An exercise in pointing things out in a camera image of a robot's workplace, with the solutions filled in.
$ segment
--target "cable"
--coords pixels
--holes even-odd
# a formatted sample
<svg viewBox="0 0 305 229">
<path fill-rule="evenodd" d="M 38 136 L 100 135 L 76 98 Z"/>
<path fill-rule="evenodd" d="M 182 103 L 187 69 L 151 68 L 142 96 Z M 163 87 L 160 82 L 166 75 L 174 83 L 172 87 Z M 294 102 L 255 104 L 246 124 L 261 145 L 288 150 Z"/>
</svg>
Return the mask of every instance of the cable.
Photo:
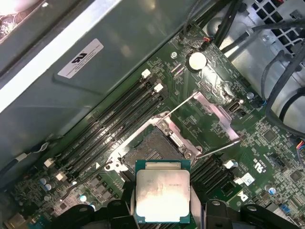
<svg viewBox="0 0 305 229">
<path fill-rule="evenodd" d="M 286 113 L 288 111 L 288 109 L 290 108 L 290 106 L 299 98 L 301 98 L 302 96 L 305 96 L 305 88 L 299 88 L 297 93 L 295 95 L 293 95 L 283 106 L 279 119 L 283 122 L 286 116 Z"/>
<path fill-rule="evenodd" d="M 47 149 L 49 146 L 50 142 L 45 142 L 45 143 L 39 143 L 35 145 L 34 147 L 31 148 L 29 152 L 25 152 L 20 154 L 19 156 L 15 157 L 12 161 L 10 161 L 4 168 L 0 170 L 0 180 L 4 177 L 4 175 L 11 169 L 13 168 L 17 163 L 20 161 L 24 160 L 28 155 L 30 154 L 36 154 L 40 153 L 44 150 Z"/>
<path fill-rule="evenodd" d="M 224 149 L 226 149 L 226 148 L 229 148 L 229 147 L 231 147 L 231 146 L 234 146 L 235 144 L 237 144 L 237 143 L 239 143 L 239 142 L 240 142 L 240 139 L 236 139 L 236 140 L 234 140 L 234 141 L 232 141 L 232 142 L 229 142 L 229 143 L 227 143 L 227 144 L 225 144 L 225 145 L 223 145 L 223 146 L 221 146 L 221 147 L 219 147 L 219 148 L 212 149 L 212 150 L 210 150 L 210 151 L 205 152 L 204 154 L 200 154 L 200 155 L 198 155 L 198 156 L 196 157 L 196 159 L 203 158 L 203 157 L 209 156 L 209 155 L 211 155 L 211 154 L 215 154 L 215 153 L 217 153 L 217 152 L 219 152 L 219 151 L 221 151 L 221 150 L 224 150 Z"/>
<path fill-rule="evenodd" d="M 283 58 L 284 55 L 285 55 L 284 50 L 279 51 L 278 54 L 273 58 L 273 60 L 271 60 L 270 63 L 267 64 L 267 66 L 265 67 L 265 69 L 263 71 L 262 79 L 261 79 L 261 93 L 262 93 L 263 101 L 266 101 L 265 84 L 266 84 L 266 79 L 267 79 L 268 72 L 269 72 L 270 68 L 272 67 L 272 65 L 275 62 L 280 61 Z"/>
<path fill-rule="evenodd" d="M 224 47 L 223 49 L 221 49 L 222 53 L 226 53 L 228 51 L 230 51 L 231 49 L 235 48 L 237 45 L 239 45 L 241 42 L 243 42 L 244 40 L 246 40 L 249 37 L 249 34 L 247 32 L 245 32 L 244 34 L 242 34 L 239 38 L 237 38 L 232 44 L 229 44 L 228 46 Z"/>
<path fill-rule="evenodd" d="M 286 67 L 284 73 L 281 75 L 281 77 L 276 82 L 275 86 L 273 87 L 268 102 L 266 104 L 266 117 L 269 119 L 271 123 L 278 126 L 281 129 L 284 129 L 288 132 L 290 132 L 293 135 L 299 136 L 301 138 L 305 138 L 305 133 L 302 133 L 300 131 L 297 131 L 287 125 L 285 125 L 272 111 L 272 105 L 274 104 L 275 100 L 277 99 L 278 95 L 280 94 L 283 87 L 288 82 L 290 76 L 294 73 L 295 69 L 298 67 L 298 65 L 305 59 L 305 41 L 302 42 L 302 45 L 300 49 L 295 54 L 292 61 L 288 64 Z"/>
<path fill-rule="evenodd" d="M 91 177 L 94 177 L 95 175 L 97 175 L 104 167 L 106 167 L 107 165 L 111 164 L 112 161 L 109 161 L 107 163 L 105 163 L 104 165 L 100 166 L 98 169 L 96 169 L 93 173 L 91 173 L 90 175 L 88 175 L 86 178 L 84 178 L 83 180 L 81 180 L 80 182 L 78 182 L 75 185 L 72 185 L 71 187 L 69 187 L 67 189 L 66 194 L 60 199 L 60 202 L 63 202 L 65 200 L 65 198 L 67 198 L 67 196 L 71 193 L 71 191 L 75 188 L 77 188 L 78 186 L 82 185 L 83 183 L 87 182 Z"/>
<path fill-rule="evenodd" d="M 290 28 L 305 28 L 305 21 L 293 21 L 293 22 L 282 22 L 275 24 L 266 24 L 261 26 L 253 27 L 254 32 L 260 30 L 275 30 L 275 29 L 290 29 Z M 245 41 L 249 37 L 247 32 L 243 33 L 239 38 L 237 38 L 232 44 L 229 44 L 222 49 L 223 53 L 226 53 L 239 45 L 241 42 Z"/>
<path fill-rule="evenodd" d="M 196 20 L 199 27 L 203 28 L 213 17 L 216 16 L 232 0 L 219 0 L 210 9 L 208 9 L 200 18 Z"/>
<path fill-rule="evenodd" d="M 217 33 L 214 37 L 214 44 L 217 47 L 220 47 L 220 45 L 223 43 L 224 39 L 226 38 L 228 31 L 230 30 L 232 23 L 237 15 L 237 12 L 242 4 L 242 0 L 234 0 L 227 13 L 225 14 L 222 23 L 219 26 L 219 29 L 217 30 Z"/>
<path fill-rule="evenodd" d="M 197 6 L 199 5 L 199 3 L 201 2 L 202 0 L 197 0 L 195 2 L 195 4 L 193 5 L 191 11 L 189 12 L 189 14 L 187 15 L 187 18 L 186 18 L 186 21 L 184 23 L 184 26 L 183 26 L 183 36 L 189 40 L 193 40 L 193 41 L 197 41 L 197 40 L 202 40 L 203 37 L 202 36 L 198 36 L 198 37 L 192 37 L 192 36 L 189 36 L 187 35 L 187 27 L 189 26 L 190 24 L 190 20 L 192 18 L 192 15 L 194 14 Z"/>
</svg>

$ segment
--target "white slot latch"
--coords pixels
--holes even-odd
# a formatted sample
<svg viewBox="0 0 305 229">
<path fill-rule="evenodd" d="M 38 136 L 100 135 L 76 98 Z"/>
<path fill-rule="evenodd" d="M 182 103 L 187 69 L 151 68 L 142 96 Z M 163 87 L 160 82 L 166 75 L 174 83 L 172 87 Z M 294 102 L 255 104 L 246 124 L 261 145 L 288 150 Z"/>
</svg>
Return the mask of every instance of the white slot latch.
<svg viewBox="0 0 305 229">
<path fill-rule="evenodd" d="M 155 92 L 158 93 L 158 92 L 161 91 L 162 89 L 163 89 L 163 86 L 162 86 L 162 84 L 159 83 L 158 85 L 156 85 L 156 86 L 154 87 L 153 90 L 154 90 Z"/>
<path fill-rule="evenodd" d="M 142 75 L 143 79 L 146 79 L 150 74 L 151 74 L 151 72 L 148 69 L 145 69 L 141 75 Z"/>
</svg>

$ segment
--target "capacitor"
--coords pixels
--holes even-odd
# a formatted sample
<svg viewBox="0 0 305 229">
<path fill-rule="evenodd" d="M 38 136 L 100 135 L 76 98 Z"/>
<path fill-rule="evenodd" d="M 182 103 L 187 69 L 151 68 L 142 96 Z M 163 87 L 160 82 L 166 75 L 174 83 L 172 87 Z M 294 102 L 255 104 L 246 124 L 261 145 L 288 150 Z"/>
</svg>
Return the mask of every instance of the capacitor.
<svg viewBox="0 0 305 229">
<path fill-rule="evenodd" d="M 52 185 L 46 184 L 46 185 L 45 185 L 45 188 L 46 188 L 47 191 L 50 191 L 50 190 L 52 189 Z"/>
<path fill-rule="evenodd" d="M 207 59 L 202 52 L 193 52 L 188 55 L 187 68 L 194 73 L 201 71 L 206 66 Z"/>
<path fill-rule="evenodd" d="M 266 185 L 265 191 L 268 192 L 270 195 L 274 195 L 276 193 L 276 189 L 272 187 L 272 185 Z"/>
<path fill-rule="evenodd" d="M 47 182 L 48 182 L 49 180 L 50 180 L 49 177 L 43 177 L 43 178 L 41 178 L 39 181 L 40 181 L 40 183 L 42 183 L 43 185 L 46 185 Z"/>
<path fill-rule="evenodd" d="M 254 94 L 252 92 L 247 93 L 247 99 L 252 100 L 254 98 Z"/>
<path fill-rule="evenodd" d="M 87 201 L 87 196 L 86 195 L 81 195 L 80 196 L 80 201 L 81 202 L 86 202 Z"/>
<path fill-rule="evenodd" d="M 44 201 L 50 201 L 51 197 L 50 196 L 45 196 L 43 199 L 44 199 Z"/>
<path fill-rule="evenodd" d="M 95 208 L 94 204 L 90 204 L 89 206 L 93 207 L 94 211 L 96 211 L 96 208 Z"/>
</svg>

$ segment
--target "integrated circuit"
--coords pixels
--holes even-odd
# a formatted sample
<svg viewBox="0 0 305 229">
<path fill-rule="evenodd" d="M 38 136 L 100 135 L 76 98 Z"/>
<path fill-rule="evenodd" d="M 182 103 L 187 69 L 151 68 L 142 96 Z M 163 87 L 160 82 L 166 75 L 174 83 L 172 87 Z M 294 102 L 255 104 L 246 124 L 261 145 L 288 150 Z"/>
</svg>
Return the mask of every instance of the integrated circuit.
<svg viewBox="0 0 305 229">
<path fill-rule="evenodd" d="M 272 142 L 273 140 L 275 140 L 277 137 L 276 133 L 274 133 L 272 130 L 268 130 L 265 134 L 264 134 L 264 138 L 267 140 L 267 142 Z"/>
<path fill-rule="evenodd" d="M 136 160 L 160 159 L 184 159 L 184 157 L 162 131 L 155 128 L 136 148 L 123 157 L 122 162 L 134 172 Z"/>
<path fill-rule="evenodd" d="M 290 178 L 294 181 L 297 182 L 302 178 L 302 173 L 298 170 L 290 174 Z"/>
</svg>

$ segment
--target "wire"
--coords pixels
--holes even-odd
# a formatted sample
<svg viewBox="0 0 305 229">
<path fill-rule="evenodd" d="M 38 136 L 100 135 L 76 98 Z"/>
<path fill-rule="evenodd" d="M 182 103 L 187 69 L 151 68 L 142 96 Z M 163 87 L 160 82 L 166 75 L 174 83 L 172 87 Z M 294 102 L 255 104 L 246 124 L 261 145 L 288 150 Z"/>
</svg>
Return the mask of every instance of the wire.
<svg viewBox="0 0 305 229">
<path fill-rule="evenodd" d="M 278 62 L 279 60 L 281 60 L 284 55 L 285 55 L 284 50 L 279 51 L 278 54 L 273 58 L 273 60 L 271 60 L 270 63 L 267 64 L 267 66 L 265 67 L 265 69 L 263 71 L 262 79 L 261 79 L 261 93 L 262 93 L 262 99 L 264 101 L 267 100 L 266 96 L 265 96 L 265 84 L 266 84 L 266 79 L 267 79 L 267 75 L 269 73 L 269 70 L 272 67 L 272 65 L 275 62 Z"/>
<path fill-rule="evenodd" d="M 187 18 L 186 18 L 186 21 L 184 23 L 184 26 L 183 26 L 183 36 L 189 40 L 193 40 L 193 41 L 198 41 L 198 40 L 202 40 L 203 37 L 202 36 L 197 36 L 197 37 L 192 37 L 192 36 L 189 36 L 187 35 L 187 27 L 189 26 L 190 24 L 190 20 L 192 18 L 192 15 L 194 14 L 197 6 L 199 5 L 199 3 L 201 2 L 202 0 L 197 0 L 195 2 L 195 4 L 193 5 L 191 11 L 189 12 L 189 14 L 187 15 Z"/>
<path fill-rule="evenodd" d="M 299 88 L 297 93 L 295 95 L 293 95 L 283 106 L 279 119 L 283 122 L 286 116 L 286 113 L 288 111 L 288 109 L 290 108 L 290 106 L 299 98 L 301 98 L 302 96 L 305 96 L 305 88 Z"/>
<path fill-rule="evenodd" d="M 198 20 L 199 27 L 203 27 L 218 14 L 226 5 L 228 5 L 232 0 L 219 0 L 210 9 L 208 9 Z"/>
<path fill-rule="evenodd" d="M 217 152 L 219 152 L 219 151 L 221 151 L 221 150 L 224 150 L 224 149 L 226 149 L 226 148 L 229 148 L 229 147 L 231 147 L 231 146 L 234 146 L 235 144 L 237 144 L 237 143 L 239 143 L 239 142 L 240 142 L 240 139 L 236 139 L 236 140 L 234 140 L 234 141 L 232 141 L 232 142 L 229 142 L 229 143 L 227 143 L 227 144 L 225 144 L 225 145 L 223 145 L 223 146 L 221 146 L 221 147 L 219 147 L 219 148 L 216 148 L 216 149 L 207 151 L 207 152 L 205 152 L 204 154 L 200 154 L 200 155 L 198 155 L 198 156 L 196 157 L 196 159 L 203 158 L 203 157 L 209 156 L 209 155 L 211 155 L 211 154 L 215 154 L 215 153 L 217 153 Z"/>
<path fill-rule="evenodd" d="M 290 29 L 290 28 L 305 28 L 305 21 L 293 21 L 293 22 L 282 22 L 282 23 L 274 23 L 274 24 L 266 24 L 261 26 L 253 27 L 252 30 L 254 32 L 261 30 L 274 30 L 274 29 Z M 245 32 L 239 38 L 237 38 L 232 44 L 229 44 L 225 48 L 222 49 L 223 53 L 226 53 L 245 41 L 250 35 Z"/>
<path fill-rule="evenodd" d="M 301 141 L 301 142 L 296 146 L 296 148 L 299 149 L 301 146 L 303 146 L 303 144 L 304 144 L 304 142 Z"/>
<path fill-rule="evenodd" d="M 67 198 L 67 196 L 71 193 L 71 191 L 75 188 L 77 188 L 78 186 L 82 185 L 83 183 L 87 182 L 91 177 L 96 176 L 104 167 L 106 167 L 107 165 L 111 164 L 112 161 L 109 161 L 107 163 L 105 163 L 104 165 L 100 166 L 98 169 L 96 169 L 93 173 L 91 173 L 90 175 L 88 175 L 86 178 L 84 178 L 83 180 L 81 180 L 80 182 L 77 182 L 77 184 L 69 187 L 67 189 L 66 194 L 60 199 L 60 202 L 63 202 L 65 200 L 65 198 Z"/>
<path fill-rule="evenodd" d="M 214 38 L 214 44 L 217 47 L 220 47 L 220 45 L 223 43 L 224 39 L 226 38 L 228 31 L 230 30 L 232 23 L 237 15 L 237 12 L 242 4 L 242 0 L 234 0 L 227 13 L 225 14 L 222 23 L 219 26 L 219 29 L 217 30 L 217 33 L 215 34 Z"/>
<path fill-rule="evenodd" d="M 266 117 L 269 119 L 271 123 L 278 126 L 281 129 L 284 129 L 293 135 L 299 136 L 301 138 L 305 138 L 305 133 L 302 133 L 300 131 L 297 131 L 287 125 L 285 125 L 272 111 L 272 105 L 274 104 L 275 100 L 277 99 L 278 95 L 282 91 L 283 87 L 288 82 L 290 76 L 294 73 L 295 69 L 299 66 L 299 64 L 305 59 L 305 41 L 302 42 L 302 45 L 300 49 L 295 54 L 292 61 L 288 64 L 286 67 L 284 73 L 281 75 L 281 77 L 278 79 L 276 84 L 274 85 L 268 102 L 266 104 Z"/>
<path fill-rule="evenodd" d="M 228 51 L 230 51 L 231 49 L 233 49 L 234 47 L 236 47 L 237 45 L 239 45 L 241 42 L 243 42 L 244 40 L 247 39 L 247 37 L 249 37 L 249 34 L 247 32 L 245 32 L 244 34 L 242 34 L 239 38 L 237 38 L 232 44 L 229 44 L 228 46 L 224 47 L 223 49 L 221 49 L 222 53 L 226 53 Z"/>
</svg>

